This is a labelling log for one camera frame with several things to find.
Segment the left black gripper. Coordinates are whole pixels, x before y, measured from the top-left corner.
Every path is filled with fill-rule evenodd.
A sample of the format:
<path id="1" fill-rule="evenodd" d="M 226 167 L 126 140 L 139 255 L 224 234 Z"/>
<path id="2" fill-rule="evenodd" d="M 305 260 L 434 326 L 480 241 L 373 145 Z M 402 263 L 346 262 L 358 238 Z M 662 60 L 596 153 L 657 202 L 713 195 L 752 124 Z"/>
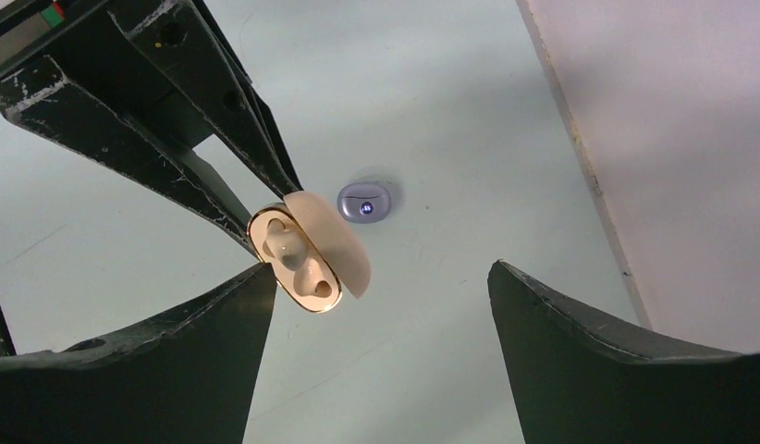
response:
<path id="1" fill-rule="evenodd" d="M 203 1 L 112 1 L 110 18 L 104 6 L 0 2 L 0 113 L 252 253 L 248 210 L 187 148 L 213 133 L 275 195 L 301 190 L 236 53 Z M 23 54 L 42 56 L 22 66 Z"/>

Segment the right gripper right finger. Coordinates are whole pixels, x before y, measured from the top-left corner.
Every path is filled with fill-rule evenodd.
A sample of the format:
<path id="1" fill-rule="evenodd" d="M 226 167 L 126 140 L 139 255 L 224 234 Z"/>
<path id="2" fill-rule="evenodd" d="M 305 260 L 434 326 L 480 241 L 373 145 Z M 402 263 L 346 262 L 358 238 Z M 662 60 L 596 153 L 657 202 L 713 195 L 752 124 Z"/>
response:
<path id="1" fill-rule="evenodd" d="M 529 443 L 760 443 L 760 351 L 656 333 L 503 261 L 487 279 Z"/>

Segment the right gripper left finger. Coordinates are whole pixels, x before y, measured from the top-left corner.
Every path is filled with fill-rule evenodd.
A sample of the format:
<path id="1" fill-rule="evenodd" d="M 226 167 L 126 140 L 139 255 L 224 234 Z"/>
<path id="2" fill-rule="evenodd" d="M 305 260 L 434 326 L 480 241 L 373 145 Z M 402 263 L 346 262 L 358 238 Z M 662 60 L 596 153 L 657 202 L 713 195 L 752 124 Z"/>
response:
<path id="1" fill-rule="evenodd" d="M 63 351 L 0 357 L 0 443 L 240 443 L 275 296 L 258 264 Z"/>

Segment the beige earbud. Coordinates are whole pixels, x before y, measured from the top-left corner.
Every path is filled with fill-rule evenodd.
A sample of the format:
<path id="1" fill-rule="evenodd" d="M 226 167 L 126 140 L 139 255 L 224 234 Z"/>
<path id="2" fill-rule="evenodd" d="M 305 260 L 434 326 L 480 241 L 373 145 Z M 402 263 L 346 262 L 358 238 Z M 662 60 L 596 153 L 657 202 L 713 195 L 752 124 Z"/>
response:
<path id="1" fill-rule="evenodd" d="M 301 234 L 278 218 L 268 223 L 262 249 L 268 257 L 293 272 L 302 268 L 309 256 L 309 246 Z"/>

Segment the beige earbud charging case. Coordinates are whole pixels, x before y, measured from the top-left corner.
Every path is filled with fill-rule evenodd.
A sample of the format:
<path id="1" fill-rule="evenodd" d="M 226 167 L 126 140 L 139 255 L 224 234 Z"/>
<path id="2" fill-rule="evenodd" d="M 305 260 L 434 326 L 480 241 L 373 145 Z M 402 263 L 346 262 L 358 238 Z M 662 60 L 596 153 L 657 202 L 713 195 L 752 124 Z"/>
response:
<path id="1" fill-rule="evenodd" d="M 296 229 L 309 246 L 307 260 L 295 272 L 262 249 L 267 225 L 274 218 Z M 295 191 L 284 196 L 281 203 L 261 208 L 251 217 L 246 234 L 259 260 L 273 268 L 278 286 L 309 313 L 328 312 L 345 292 L 359 299 L 369 288 L 372 268 L 359 237 L 316 193 Z"/>

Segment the purple earbud charging case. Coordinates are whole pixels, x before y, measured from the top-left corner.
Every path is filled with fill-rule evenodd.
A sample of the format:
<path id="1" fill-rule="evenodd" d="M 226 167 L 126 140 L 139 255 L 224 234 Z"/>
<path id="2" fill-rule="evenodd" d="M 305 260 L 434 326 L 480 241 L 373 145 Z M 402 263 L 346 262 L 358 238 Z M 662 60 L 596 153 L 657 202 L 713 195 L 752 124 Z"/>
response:
<path id="1" fill-rule="evenodd" d="M 392 209 L 389 190 L 374 182 L 353 182 L 337 196 L 337 210 L 350 223 L 373 224 L 384 220 Z"/>

